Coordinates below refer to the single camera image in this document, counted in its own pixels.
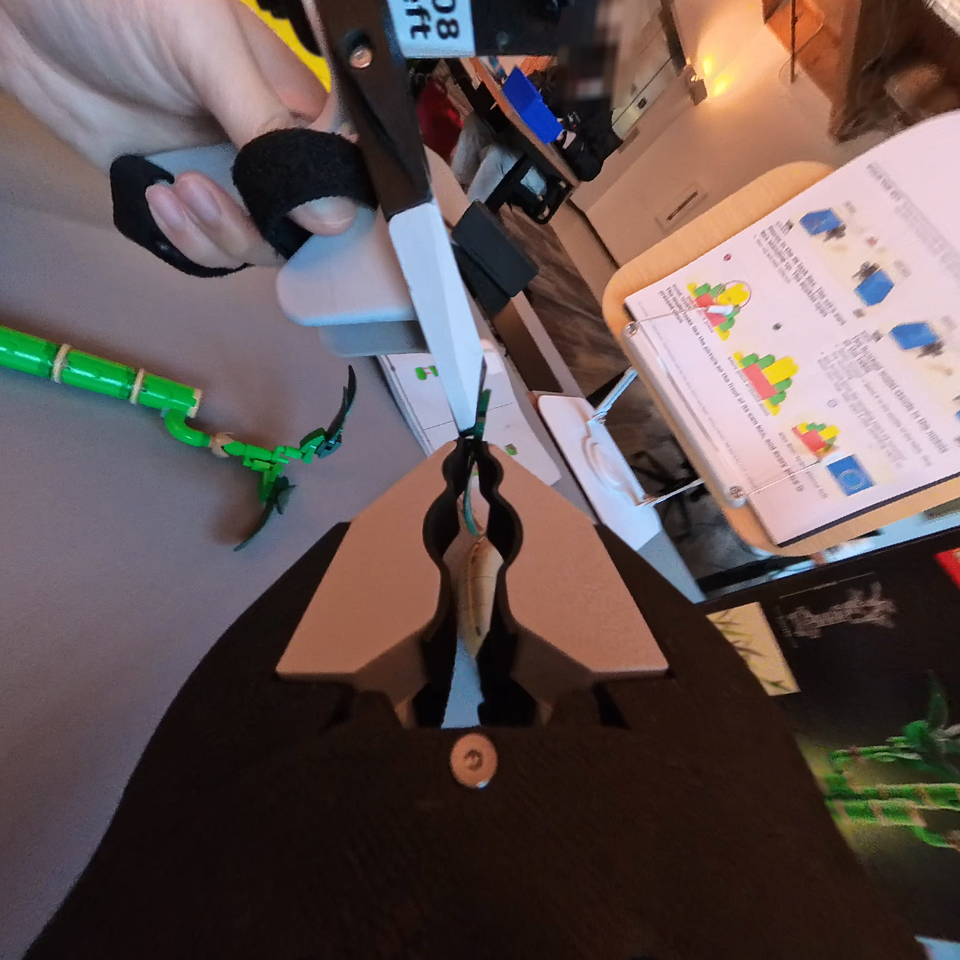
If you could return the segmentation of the blue plastic bin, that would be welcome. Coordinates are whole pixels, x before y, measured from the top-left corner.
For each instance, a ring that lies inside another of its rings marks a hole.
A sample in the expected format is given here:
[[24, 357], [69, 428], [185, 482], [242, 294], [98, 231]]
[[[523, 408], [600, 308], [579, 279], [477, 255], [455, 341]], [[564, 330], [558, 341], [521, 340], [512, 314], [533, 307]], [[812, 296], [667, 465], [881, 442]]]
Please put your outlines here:
[[541, 143], [549, 145], [561, 137], [564, 132], [561, 120], [521, 68], [511, 68], [501, 90], [506, 101]]

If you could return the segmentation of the person's left hand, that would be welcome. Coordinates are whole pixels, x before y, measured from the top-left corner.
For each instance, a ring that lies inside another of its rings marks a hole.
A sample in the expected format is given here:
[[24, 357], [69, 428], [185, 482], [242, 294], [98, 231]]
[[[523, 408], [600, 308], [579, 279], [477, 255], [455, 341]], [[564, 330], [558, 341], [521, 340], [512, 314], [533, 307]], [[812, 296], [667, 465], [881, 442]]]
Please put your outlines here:
[[[245, 2], [4, 1], [2, 91], [96, 167], [283, 129], [334, 128], [320, 79]], [[204, 172], [150, 169], [126, 230], [197, 277], [276, 266], [244, 206]]]

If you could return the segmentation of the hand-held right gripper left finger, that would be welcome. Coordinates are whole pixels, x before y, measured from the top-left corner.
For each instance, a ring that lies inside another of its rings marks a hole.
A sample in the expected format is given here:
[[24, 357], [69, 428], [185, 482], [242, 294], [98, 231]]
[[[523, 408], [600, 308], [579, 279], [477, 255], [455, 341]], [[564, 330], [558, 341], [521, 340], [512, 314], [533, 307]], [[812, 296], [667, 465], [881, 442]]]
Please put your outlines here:
[[449, 442], [350, 522], [276, 666], [285, 681], [384, 694], [441, 726], [457, 650], [445, 556], [460, 532], [462, 442]]

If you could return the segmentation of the grey desk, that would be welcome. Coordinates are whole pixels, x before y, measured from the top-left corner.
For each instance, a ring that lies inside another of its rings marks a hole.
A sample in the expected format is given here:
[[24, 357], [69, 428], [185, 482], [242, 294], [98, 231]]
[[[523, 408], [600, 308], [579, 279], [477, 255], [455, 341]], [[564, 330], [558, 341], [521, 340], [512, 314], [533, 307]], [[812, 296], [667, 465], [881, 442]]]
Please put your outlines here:
[[[198, 424], [291, 445], [348, 360], [279, 309], [273, 270], [184, 276], [114, 229], [106, 175], [2, 97], [2, 325], [198, 387]], [[2, 370], [2, 958], [85, 868], [155, 727], [222, 633], [425, 455], [378, 361], [333, 456], [236, 553], [257, 481], [159, 414]]]

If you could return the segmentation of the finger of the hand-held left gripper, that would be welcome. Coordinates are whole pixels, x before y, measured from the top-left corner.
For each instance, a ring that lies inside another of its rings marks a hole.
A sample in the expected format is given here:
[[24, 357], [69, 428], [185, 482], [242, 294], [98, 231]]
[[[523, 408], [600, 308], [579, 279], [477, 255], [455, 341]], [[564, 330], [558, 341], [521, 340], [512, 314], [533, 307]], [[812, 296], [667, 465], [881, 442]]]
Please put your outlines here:
[[388, 232], [458, 432], [477, 422], [486, 363], [467, 290], [436, 199], [394, 214]]

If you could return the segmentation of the dark green leaf piece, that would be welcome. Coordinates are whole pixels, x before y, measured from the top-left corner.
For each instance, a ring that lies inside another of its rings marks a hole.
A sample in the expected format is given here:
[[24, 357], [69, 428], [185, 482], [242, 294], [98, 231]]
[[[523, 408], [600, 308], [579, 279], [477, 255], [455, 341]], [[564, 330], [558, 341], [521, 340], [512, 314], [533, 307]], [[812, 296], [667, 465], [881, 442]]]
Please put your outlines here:
[[477, 457], [484, 441], [490, 398], [491, 390], [481, 388], [478, 394], [474, 424], [462, 433], [462, 439], [465, 443], [465, 477], [459, 503], [462, 524], [467, 533], [474, 539], [480, 539], [481, 537], [481, 528], [478, 525], [473, 506], [474, 476], [478, 475]]

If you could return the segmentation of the white stand base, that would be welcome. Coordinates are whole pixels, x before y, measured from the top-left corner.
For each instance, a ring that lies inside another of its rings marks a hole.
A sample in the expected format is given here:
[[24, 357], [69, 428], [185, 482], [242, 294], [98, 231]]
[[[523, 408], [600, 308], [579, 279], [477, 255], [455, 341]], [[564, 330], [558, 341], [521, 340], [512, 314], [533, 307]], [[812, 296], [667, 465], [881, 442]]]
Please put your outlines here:
[[635, 551], [663, 530], [656, 508], [606, 424], [584, 398], [542, 393], [536, 411], [597, 521]]

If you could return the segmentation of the green brick bamboo stalk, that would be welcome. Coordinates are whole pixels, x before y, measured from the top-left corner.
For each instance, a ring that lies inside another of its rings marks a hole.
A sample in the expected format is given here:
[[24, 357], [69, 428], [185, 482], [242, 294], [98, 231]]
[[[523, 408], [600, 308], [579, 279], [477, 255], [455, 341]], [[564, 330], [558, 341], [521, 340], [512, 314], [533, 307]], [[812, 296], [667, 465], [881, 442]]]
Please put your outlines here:
[[160, 415], [167, 433], [179, 443], [207, 450], [223, 460], [238, 460], [257, 477], [261, 513], [248, 535], [234, 546], [246, 549], [274, 516], [284, 515], [295, 486], [285, 472], [293, 463], [322, 460], [340, 449], [344, 427], [357, 395], [353, 366], [348, 367], [342, 400], [330, 426], [319, 427], [295, 445], [273, 448], [247, 443], [226, 432], [208, 433], [191, 424], [199, 413], [198, 388], [80, 351], [69, 343], [56, 343], [7, 326], [1, 327], [1, 367], [49, 382], [139, 406]]

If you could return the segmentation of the open instruction manual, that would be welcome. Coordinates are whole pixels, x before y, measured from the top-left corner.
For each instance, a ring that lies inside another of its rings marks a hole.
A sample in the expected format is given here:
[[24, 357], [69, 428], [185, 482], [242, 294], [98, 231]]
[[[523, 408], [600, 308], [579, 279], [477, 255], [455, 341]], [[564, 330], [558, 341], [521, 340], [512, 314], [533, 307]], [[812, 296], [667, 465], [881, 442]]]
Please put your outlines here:
[[758, 545], [865, 524], [959, 473], [958, 110], [624, 297], [625, 353]]

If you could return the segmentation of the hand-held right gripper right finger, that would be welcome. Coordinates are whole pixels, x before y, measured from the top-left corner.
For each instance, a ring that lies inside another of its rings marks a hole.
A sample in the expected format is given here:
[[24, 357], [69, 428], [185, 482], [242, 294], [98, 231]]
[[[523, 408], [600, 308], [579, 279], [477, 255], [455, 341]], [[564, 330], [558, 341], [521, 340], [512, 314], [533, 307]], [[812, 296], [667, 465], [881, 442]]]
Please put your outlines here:
[[568, 694], [666, 677], [666, 656], [604, 527], [487, 443], [480, 492], [486, 539], [500, 558], [480, 646], [483, 726], [532, 726]]

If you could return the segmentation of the black bamboo building set box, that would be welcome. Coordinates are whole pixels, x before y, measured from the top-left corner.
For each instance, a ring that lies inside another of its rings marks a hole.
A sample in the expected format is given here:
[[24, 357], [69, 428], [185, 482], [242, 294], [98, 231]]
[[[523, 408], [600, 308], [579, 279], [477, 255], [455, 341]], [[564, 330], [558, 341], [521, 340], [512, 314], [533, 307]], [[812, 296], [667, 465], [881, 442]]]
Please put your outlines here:
[[778, 702], [834, 826], [926, 956], [958, 958], [958, 535], [702, 610]]

